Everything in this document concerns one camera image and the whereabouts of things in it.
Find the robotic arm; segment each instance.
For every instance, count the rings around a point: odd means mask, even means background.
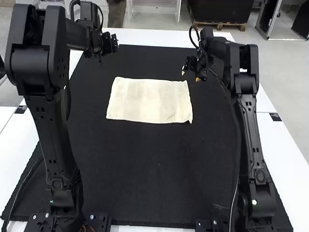
[[[237,231],[275,232],[272,217],[276,212],[274,183],[265,164],[256,118],[256,94],[259,88],[258,48],[214,37],[212,28],[205,28],[200,36],[196,57],[187,57],[183,74],[193,71],[198,79],[218,78],[230,95],[241,131],[239,170],[239,219]],[[223,71],[216,71],[216,59],[224,63]]]
[[[101,32],[103,23],[97,5],[75,0],[71,11],[76,4],[81,7],[81,19],[76,22],[74,13],[73,20],[66,18],[63,7],[38,10],[33,5],[16,4],[13,8],[5,70],[34,118],[49,194],[48,211],[36,214],[40,224],[29,221],[25,229],[29,232],[42,231],[46,226],[50,231],[59,228],[62,232],[78,232],[86,226],[82,179],[66,123],[70,111],[69,48],[84,51],[86,58],[100,60],[101,56],[117,52],[118,43],[115,34]],[[110,218],[105,213],[97,216],[101,224],[92,228],[108,231]]]

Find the cream cloth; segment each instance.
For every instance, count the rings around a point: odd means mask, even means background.
[[[192,123],[188,83],[116,77],[106,118],[146,123]]]

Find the person's leg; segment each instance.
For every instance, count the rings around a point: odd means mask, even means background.
[[[109,0],[108,9],[107,27],[122,28],[126,14],[126,0]]]

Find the gray floor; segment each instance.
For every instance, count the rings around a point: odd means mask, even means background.
[[[12,9],[0,7],[0,54],[4,56]],[[260,56],[260,82],[293,136],[299,149],[309,162],[309,42],[265,41],[255,30],[257,12],[250,16],[246,32],[225,27],[239,43],[257,44]],[[297,38],[291,32],[292,21],[285,14],[277,19],[272,38]],[[181,21],[173,15],[138,14],[125,19],[125,28],[188,30],[191,22],[185,7]],[[0,106],[18,105],[14,87],[6,80],[0,86]]]

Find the white table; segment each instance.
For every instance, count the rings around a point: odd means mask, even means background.
[[[0,133],[14,114],[16,108],[14,106],[0,106]]]
[[[120,44],[145,46],[193,47],[187,31],[163,31],[140,29],[109,29],[116,33]],[[230,33],[215,32],[215,36],[233,38]],[[70,76],[82,52],[73,51],[70,56]],[[293,141],[283,122],[273,121],[269,112],[276,112],[260,86],[257,95],[257,119],[264,158],[276,184],[285,210],[295,232],[307,232],[309,218],[309,166]],[[39,138],[29,109],[24,114],[14,114],[0,134],[0,212],[23,172]],[[26,222],[10,223],[9,231],[22,232]],[[112,226],[113,232],[128,231],[192,231],[171,228],[145,228]]]

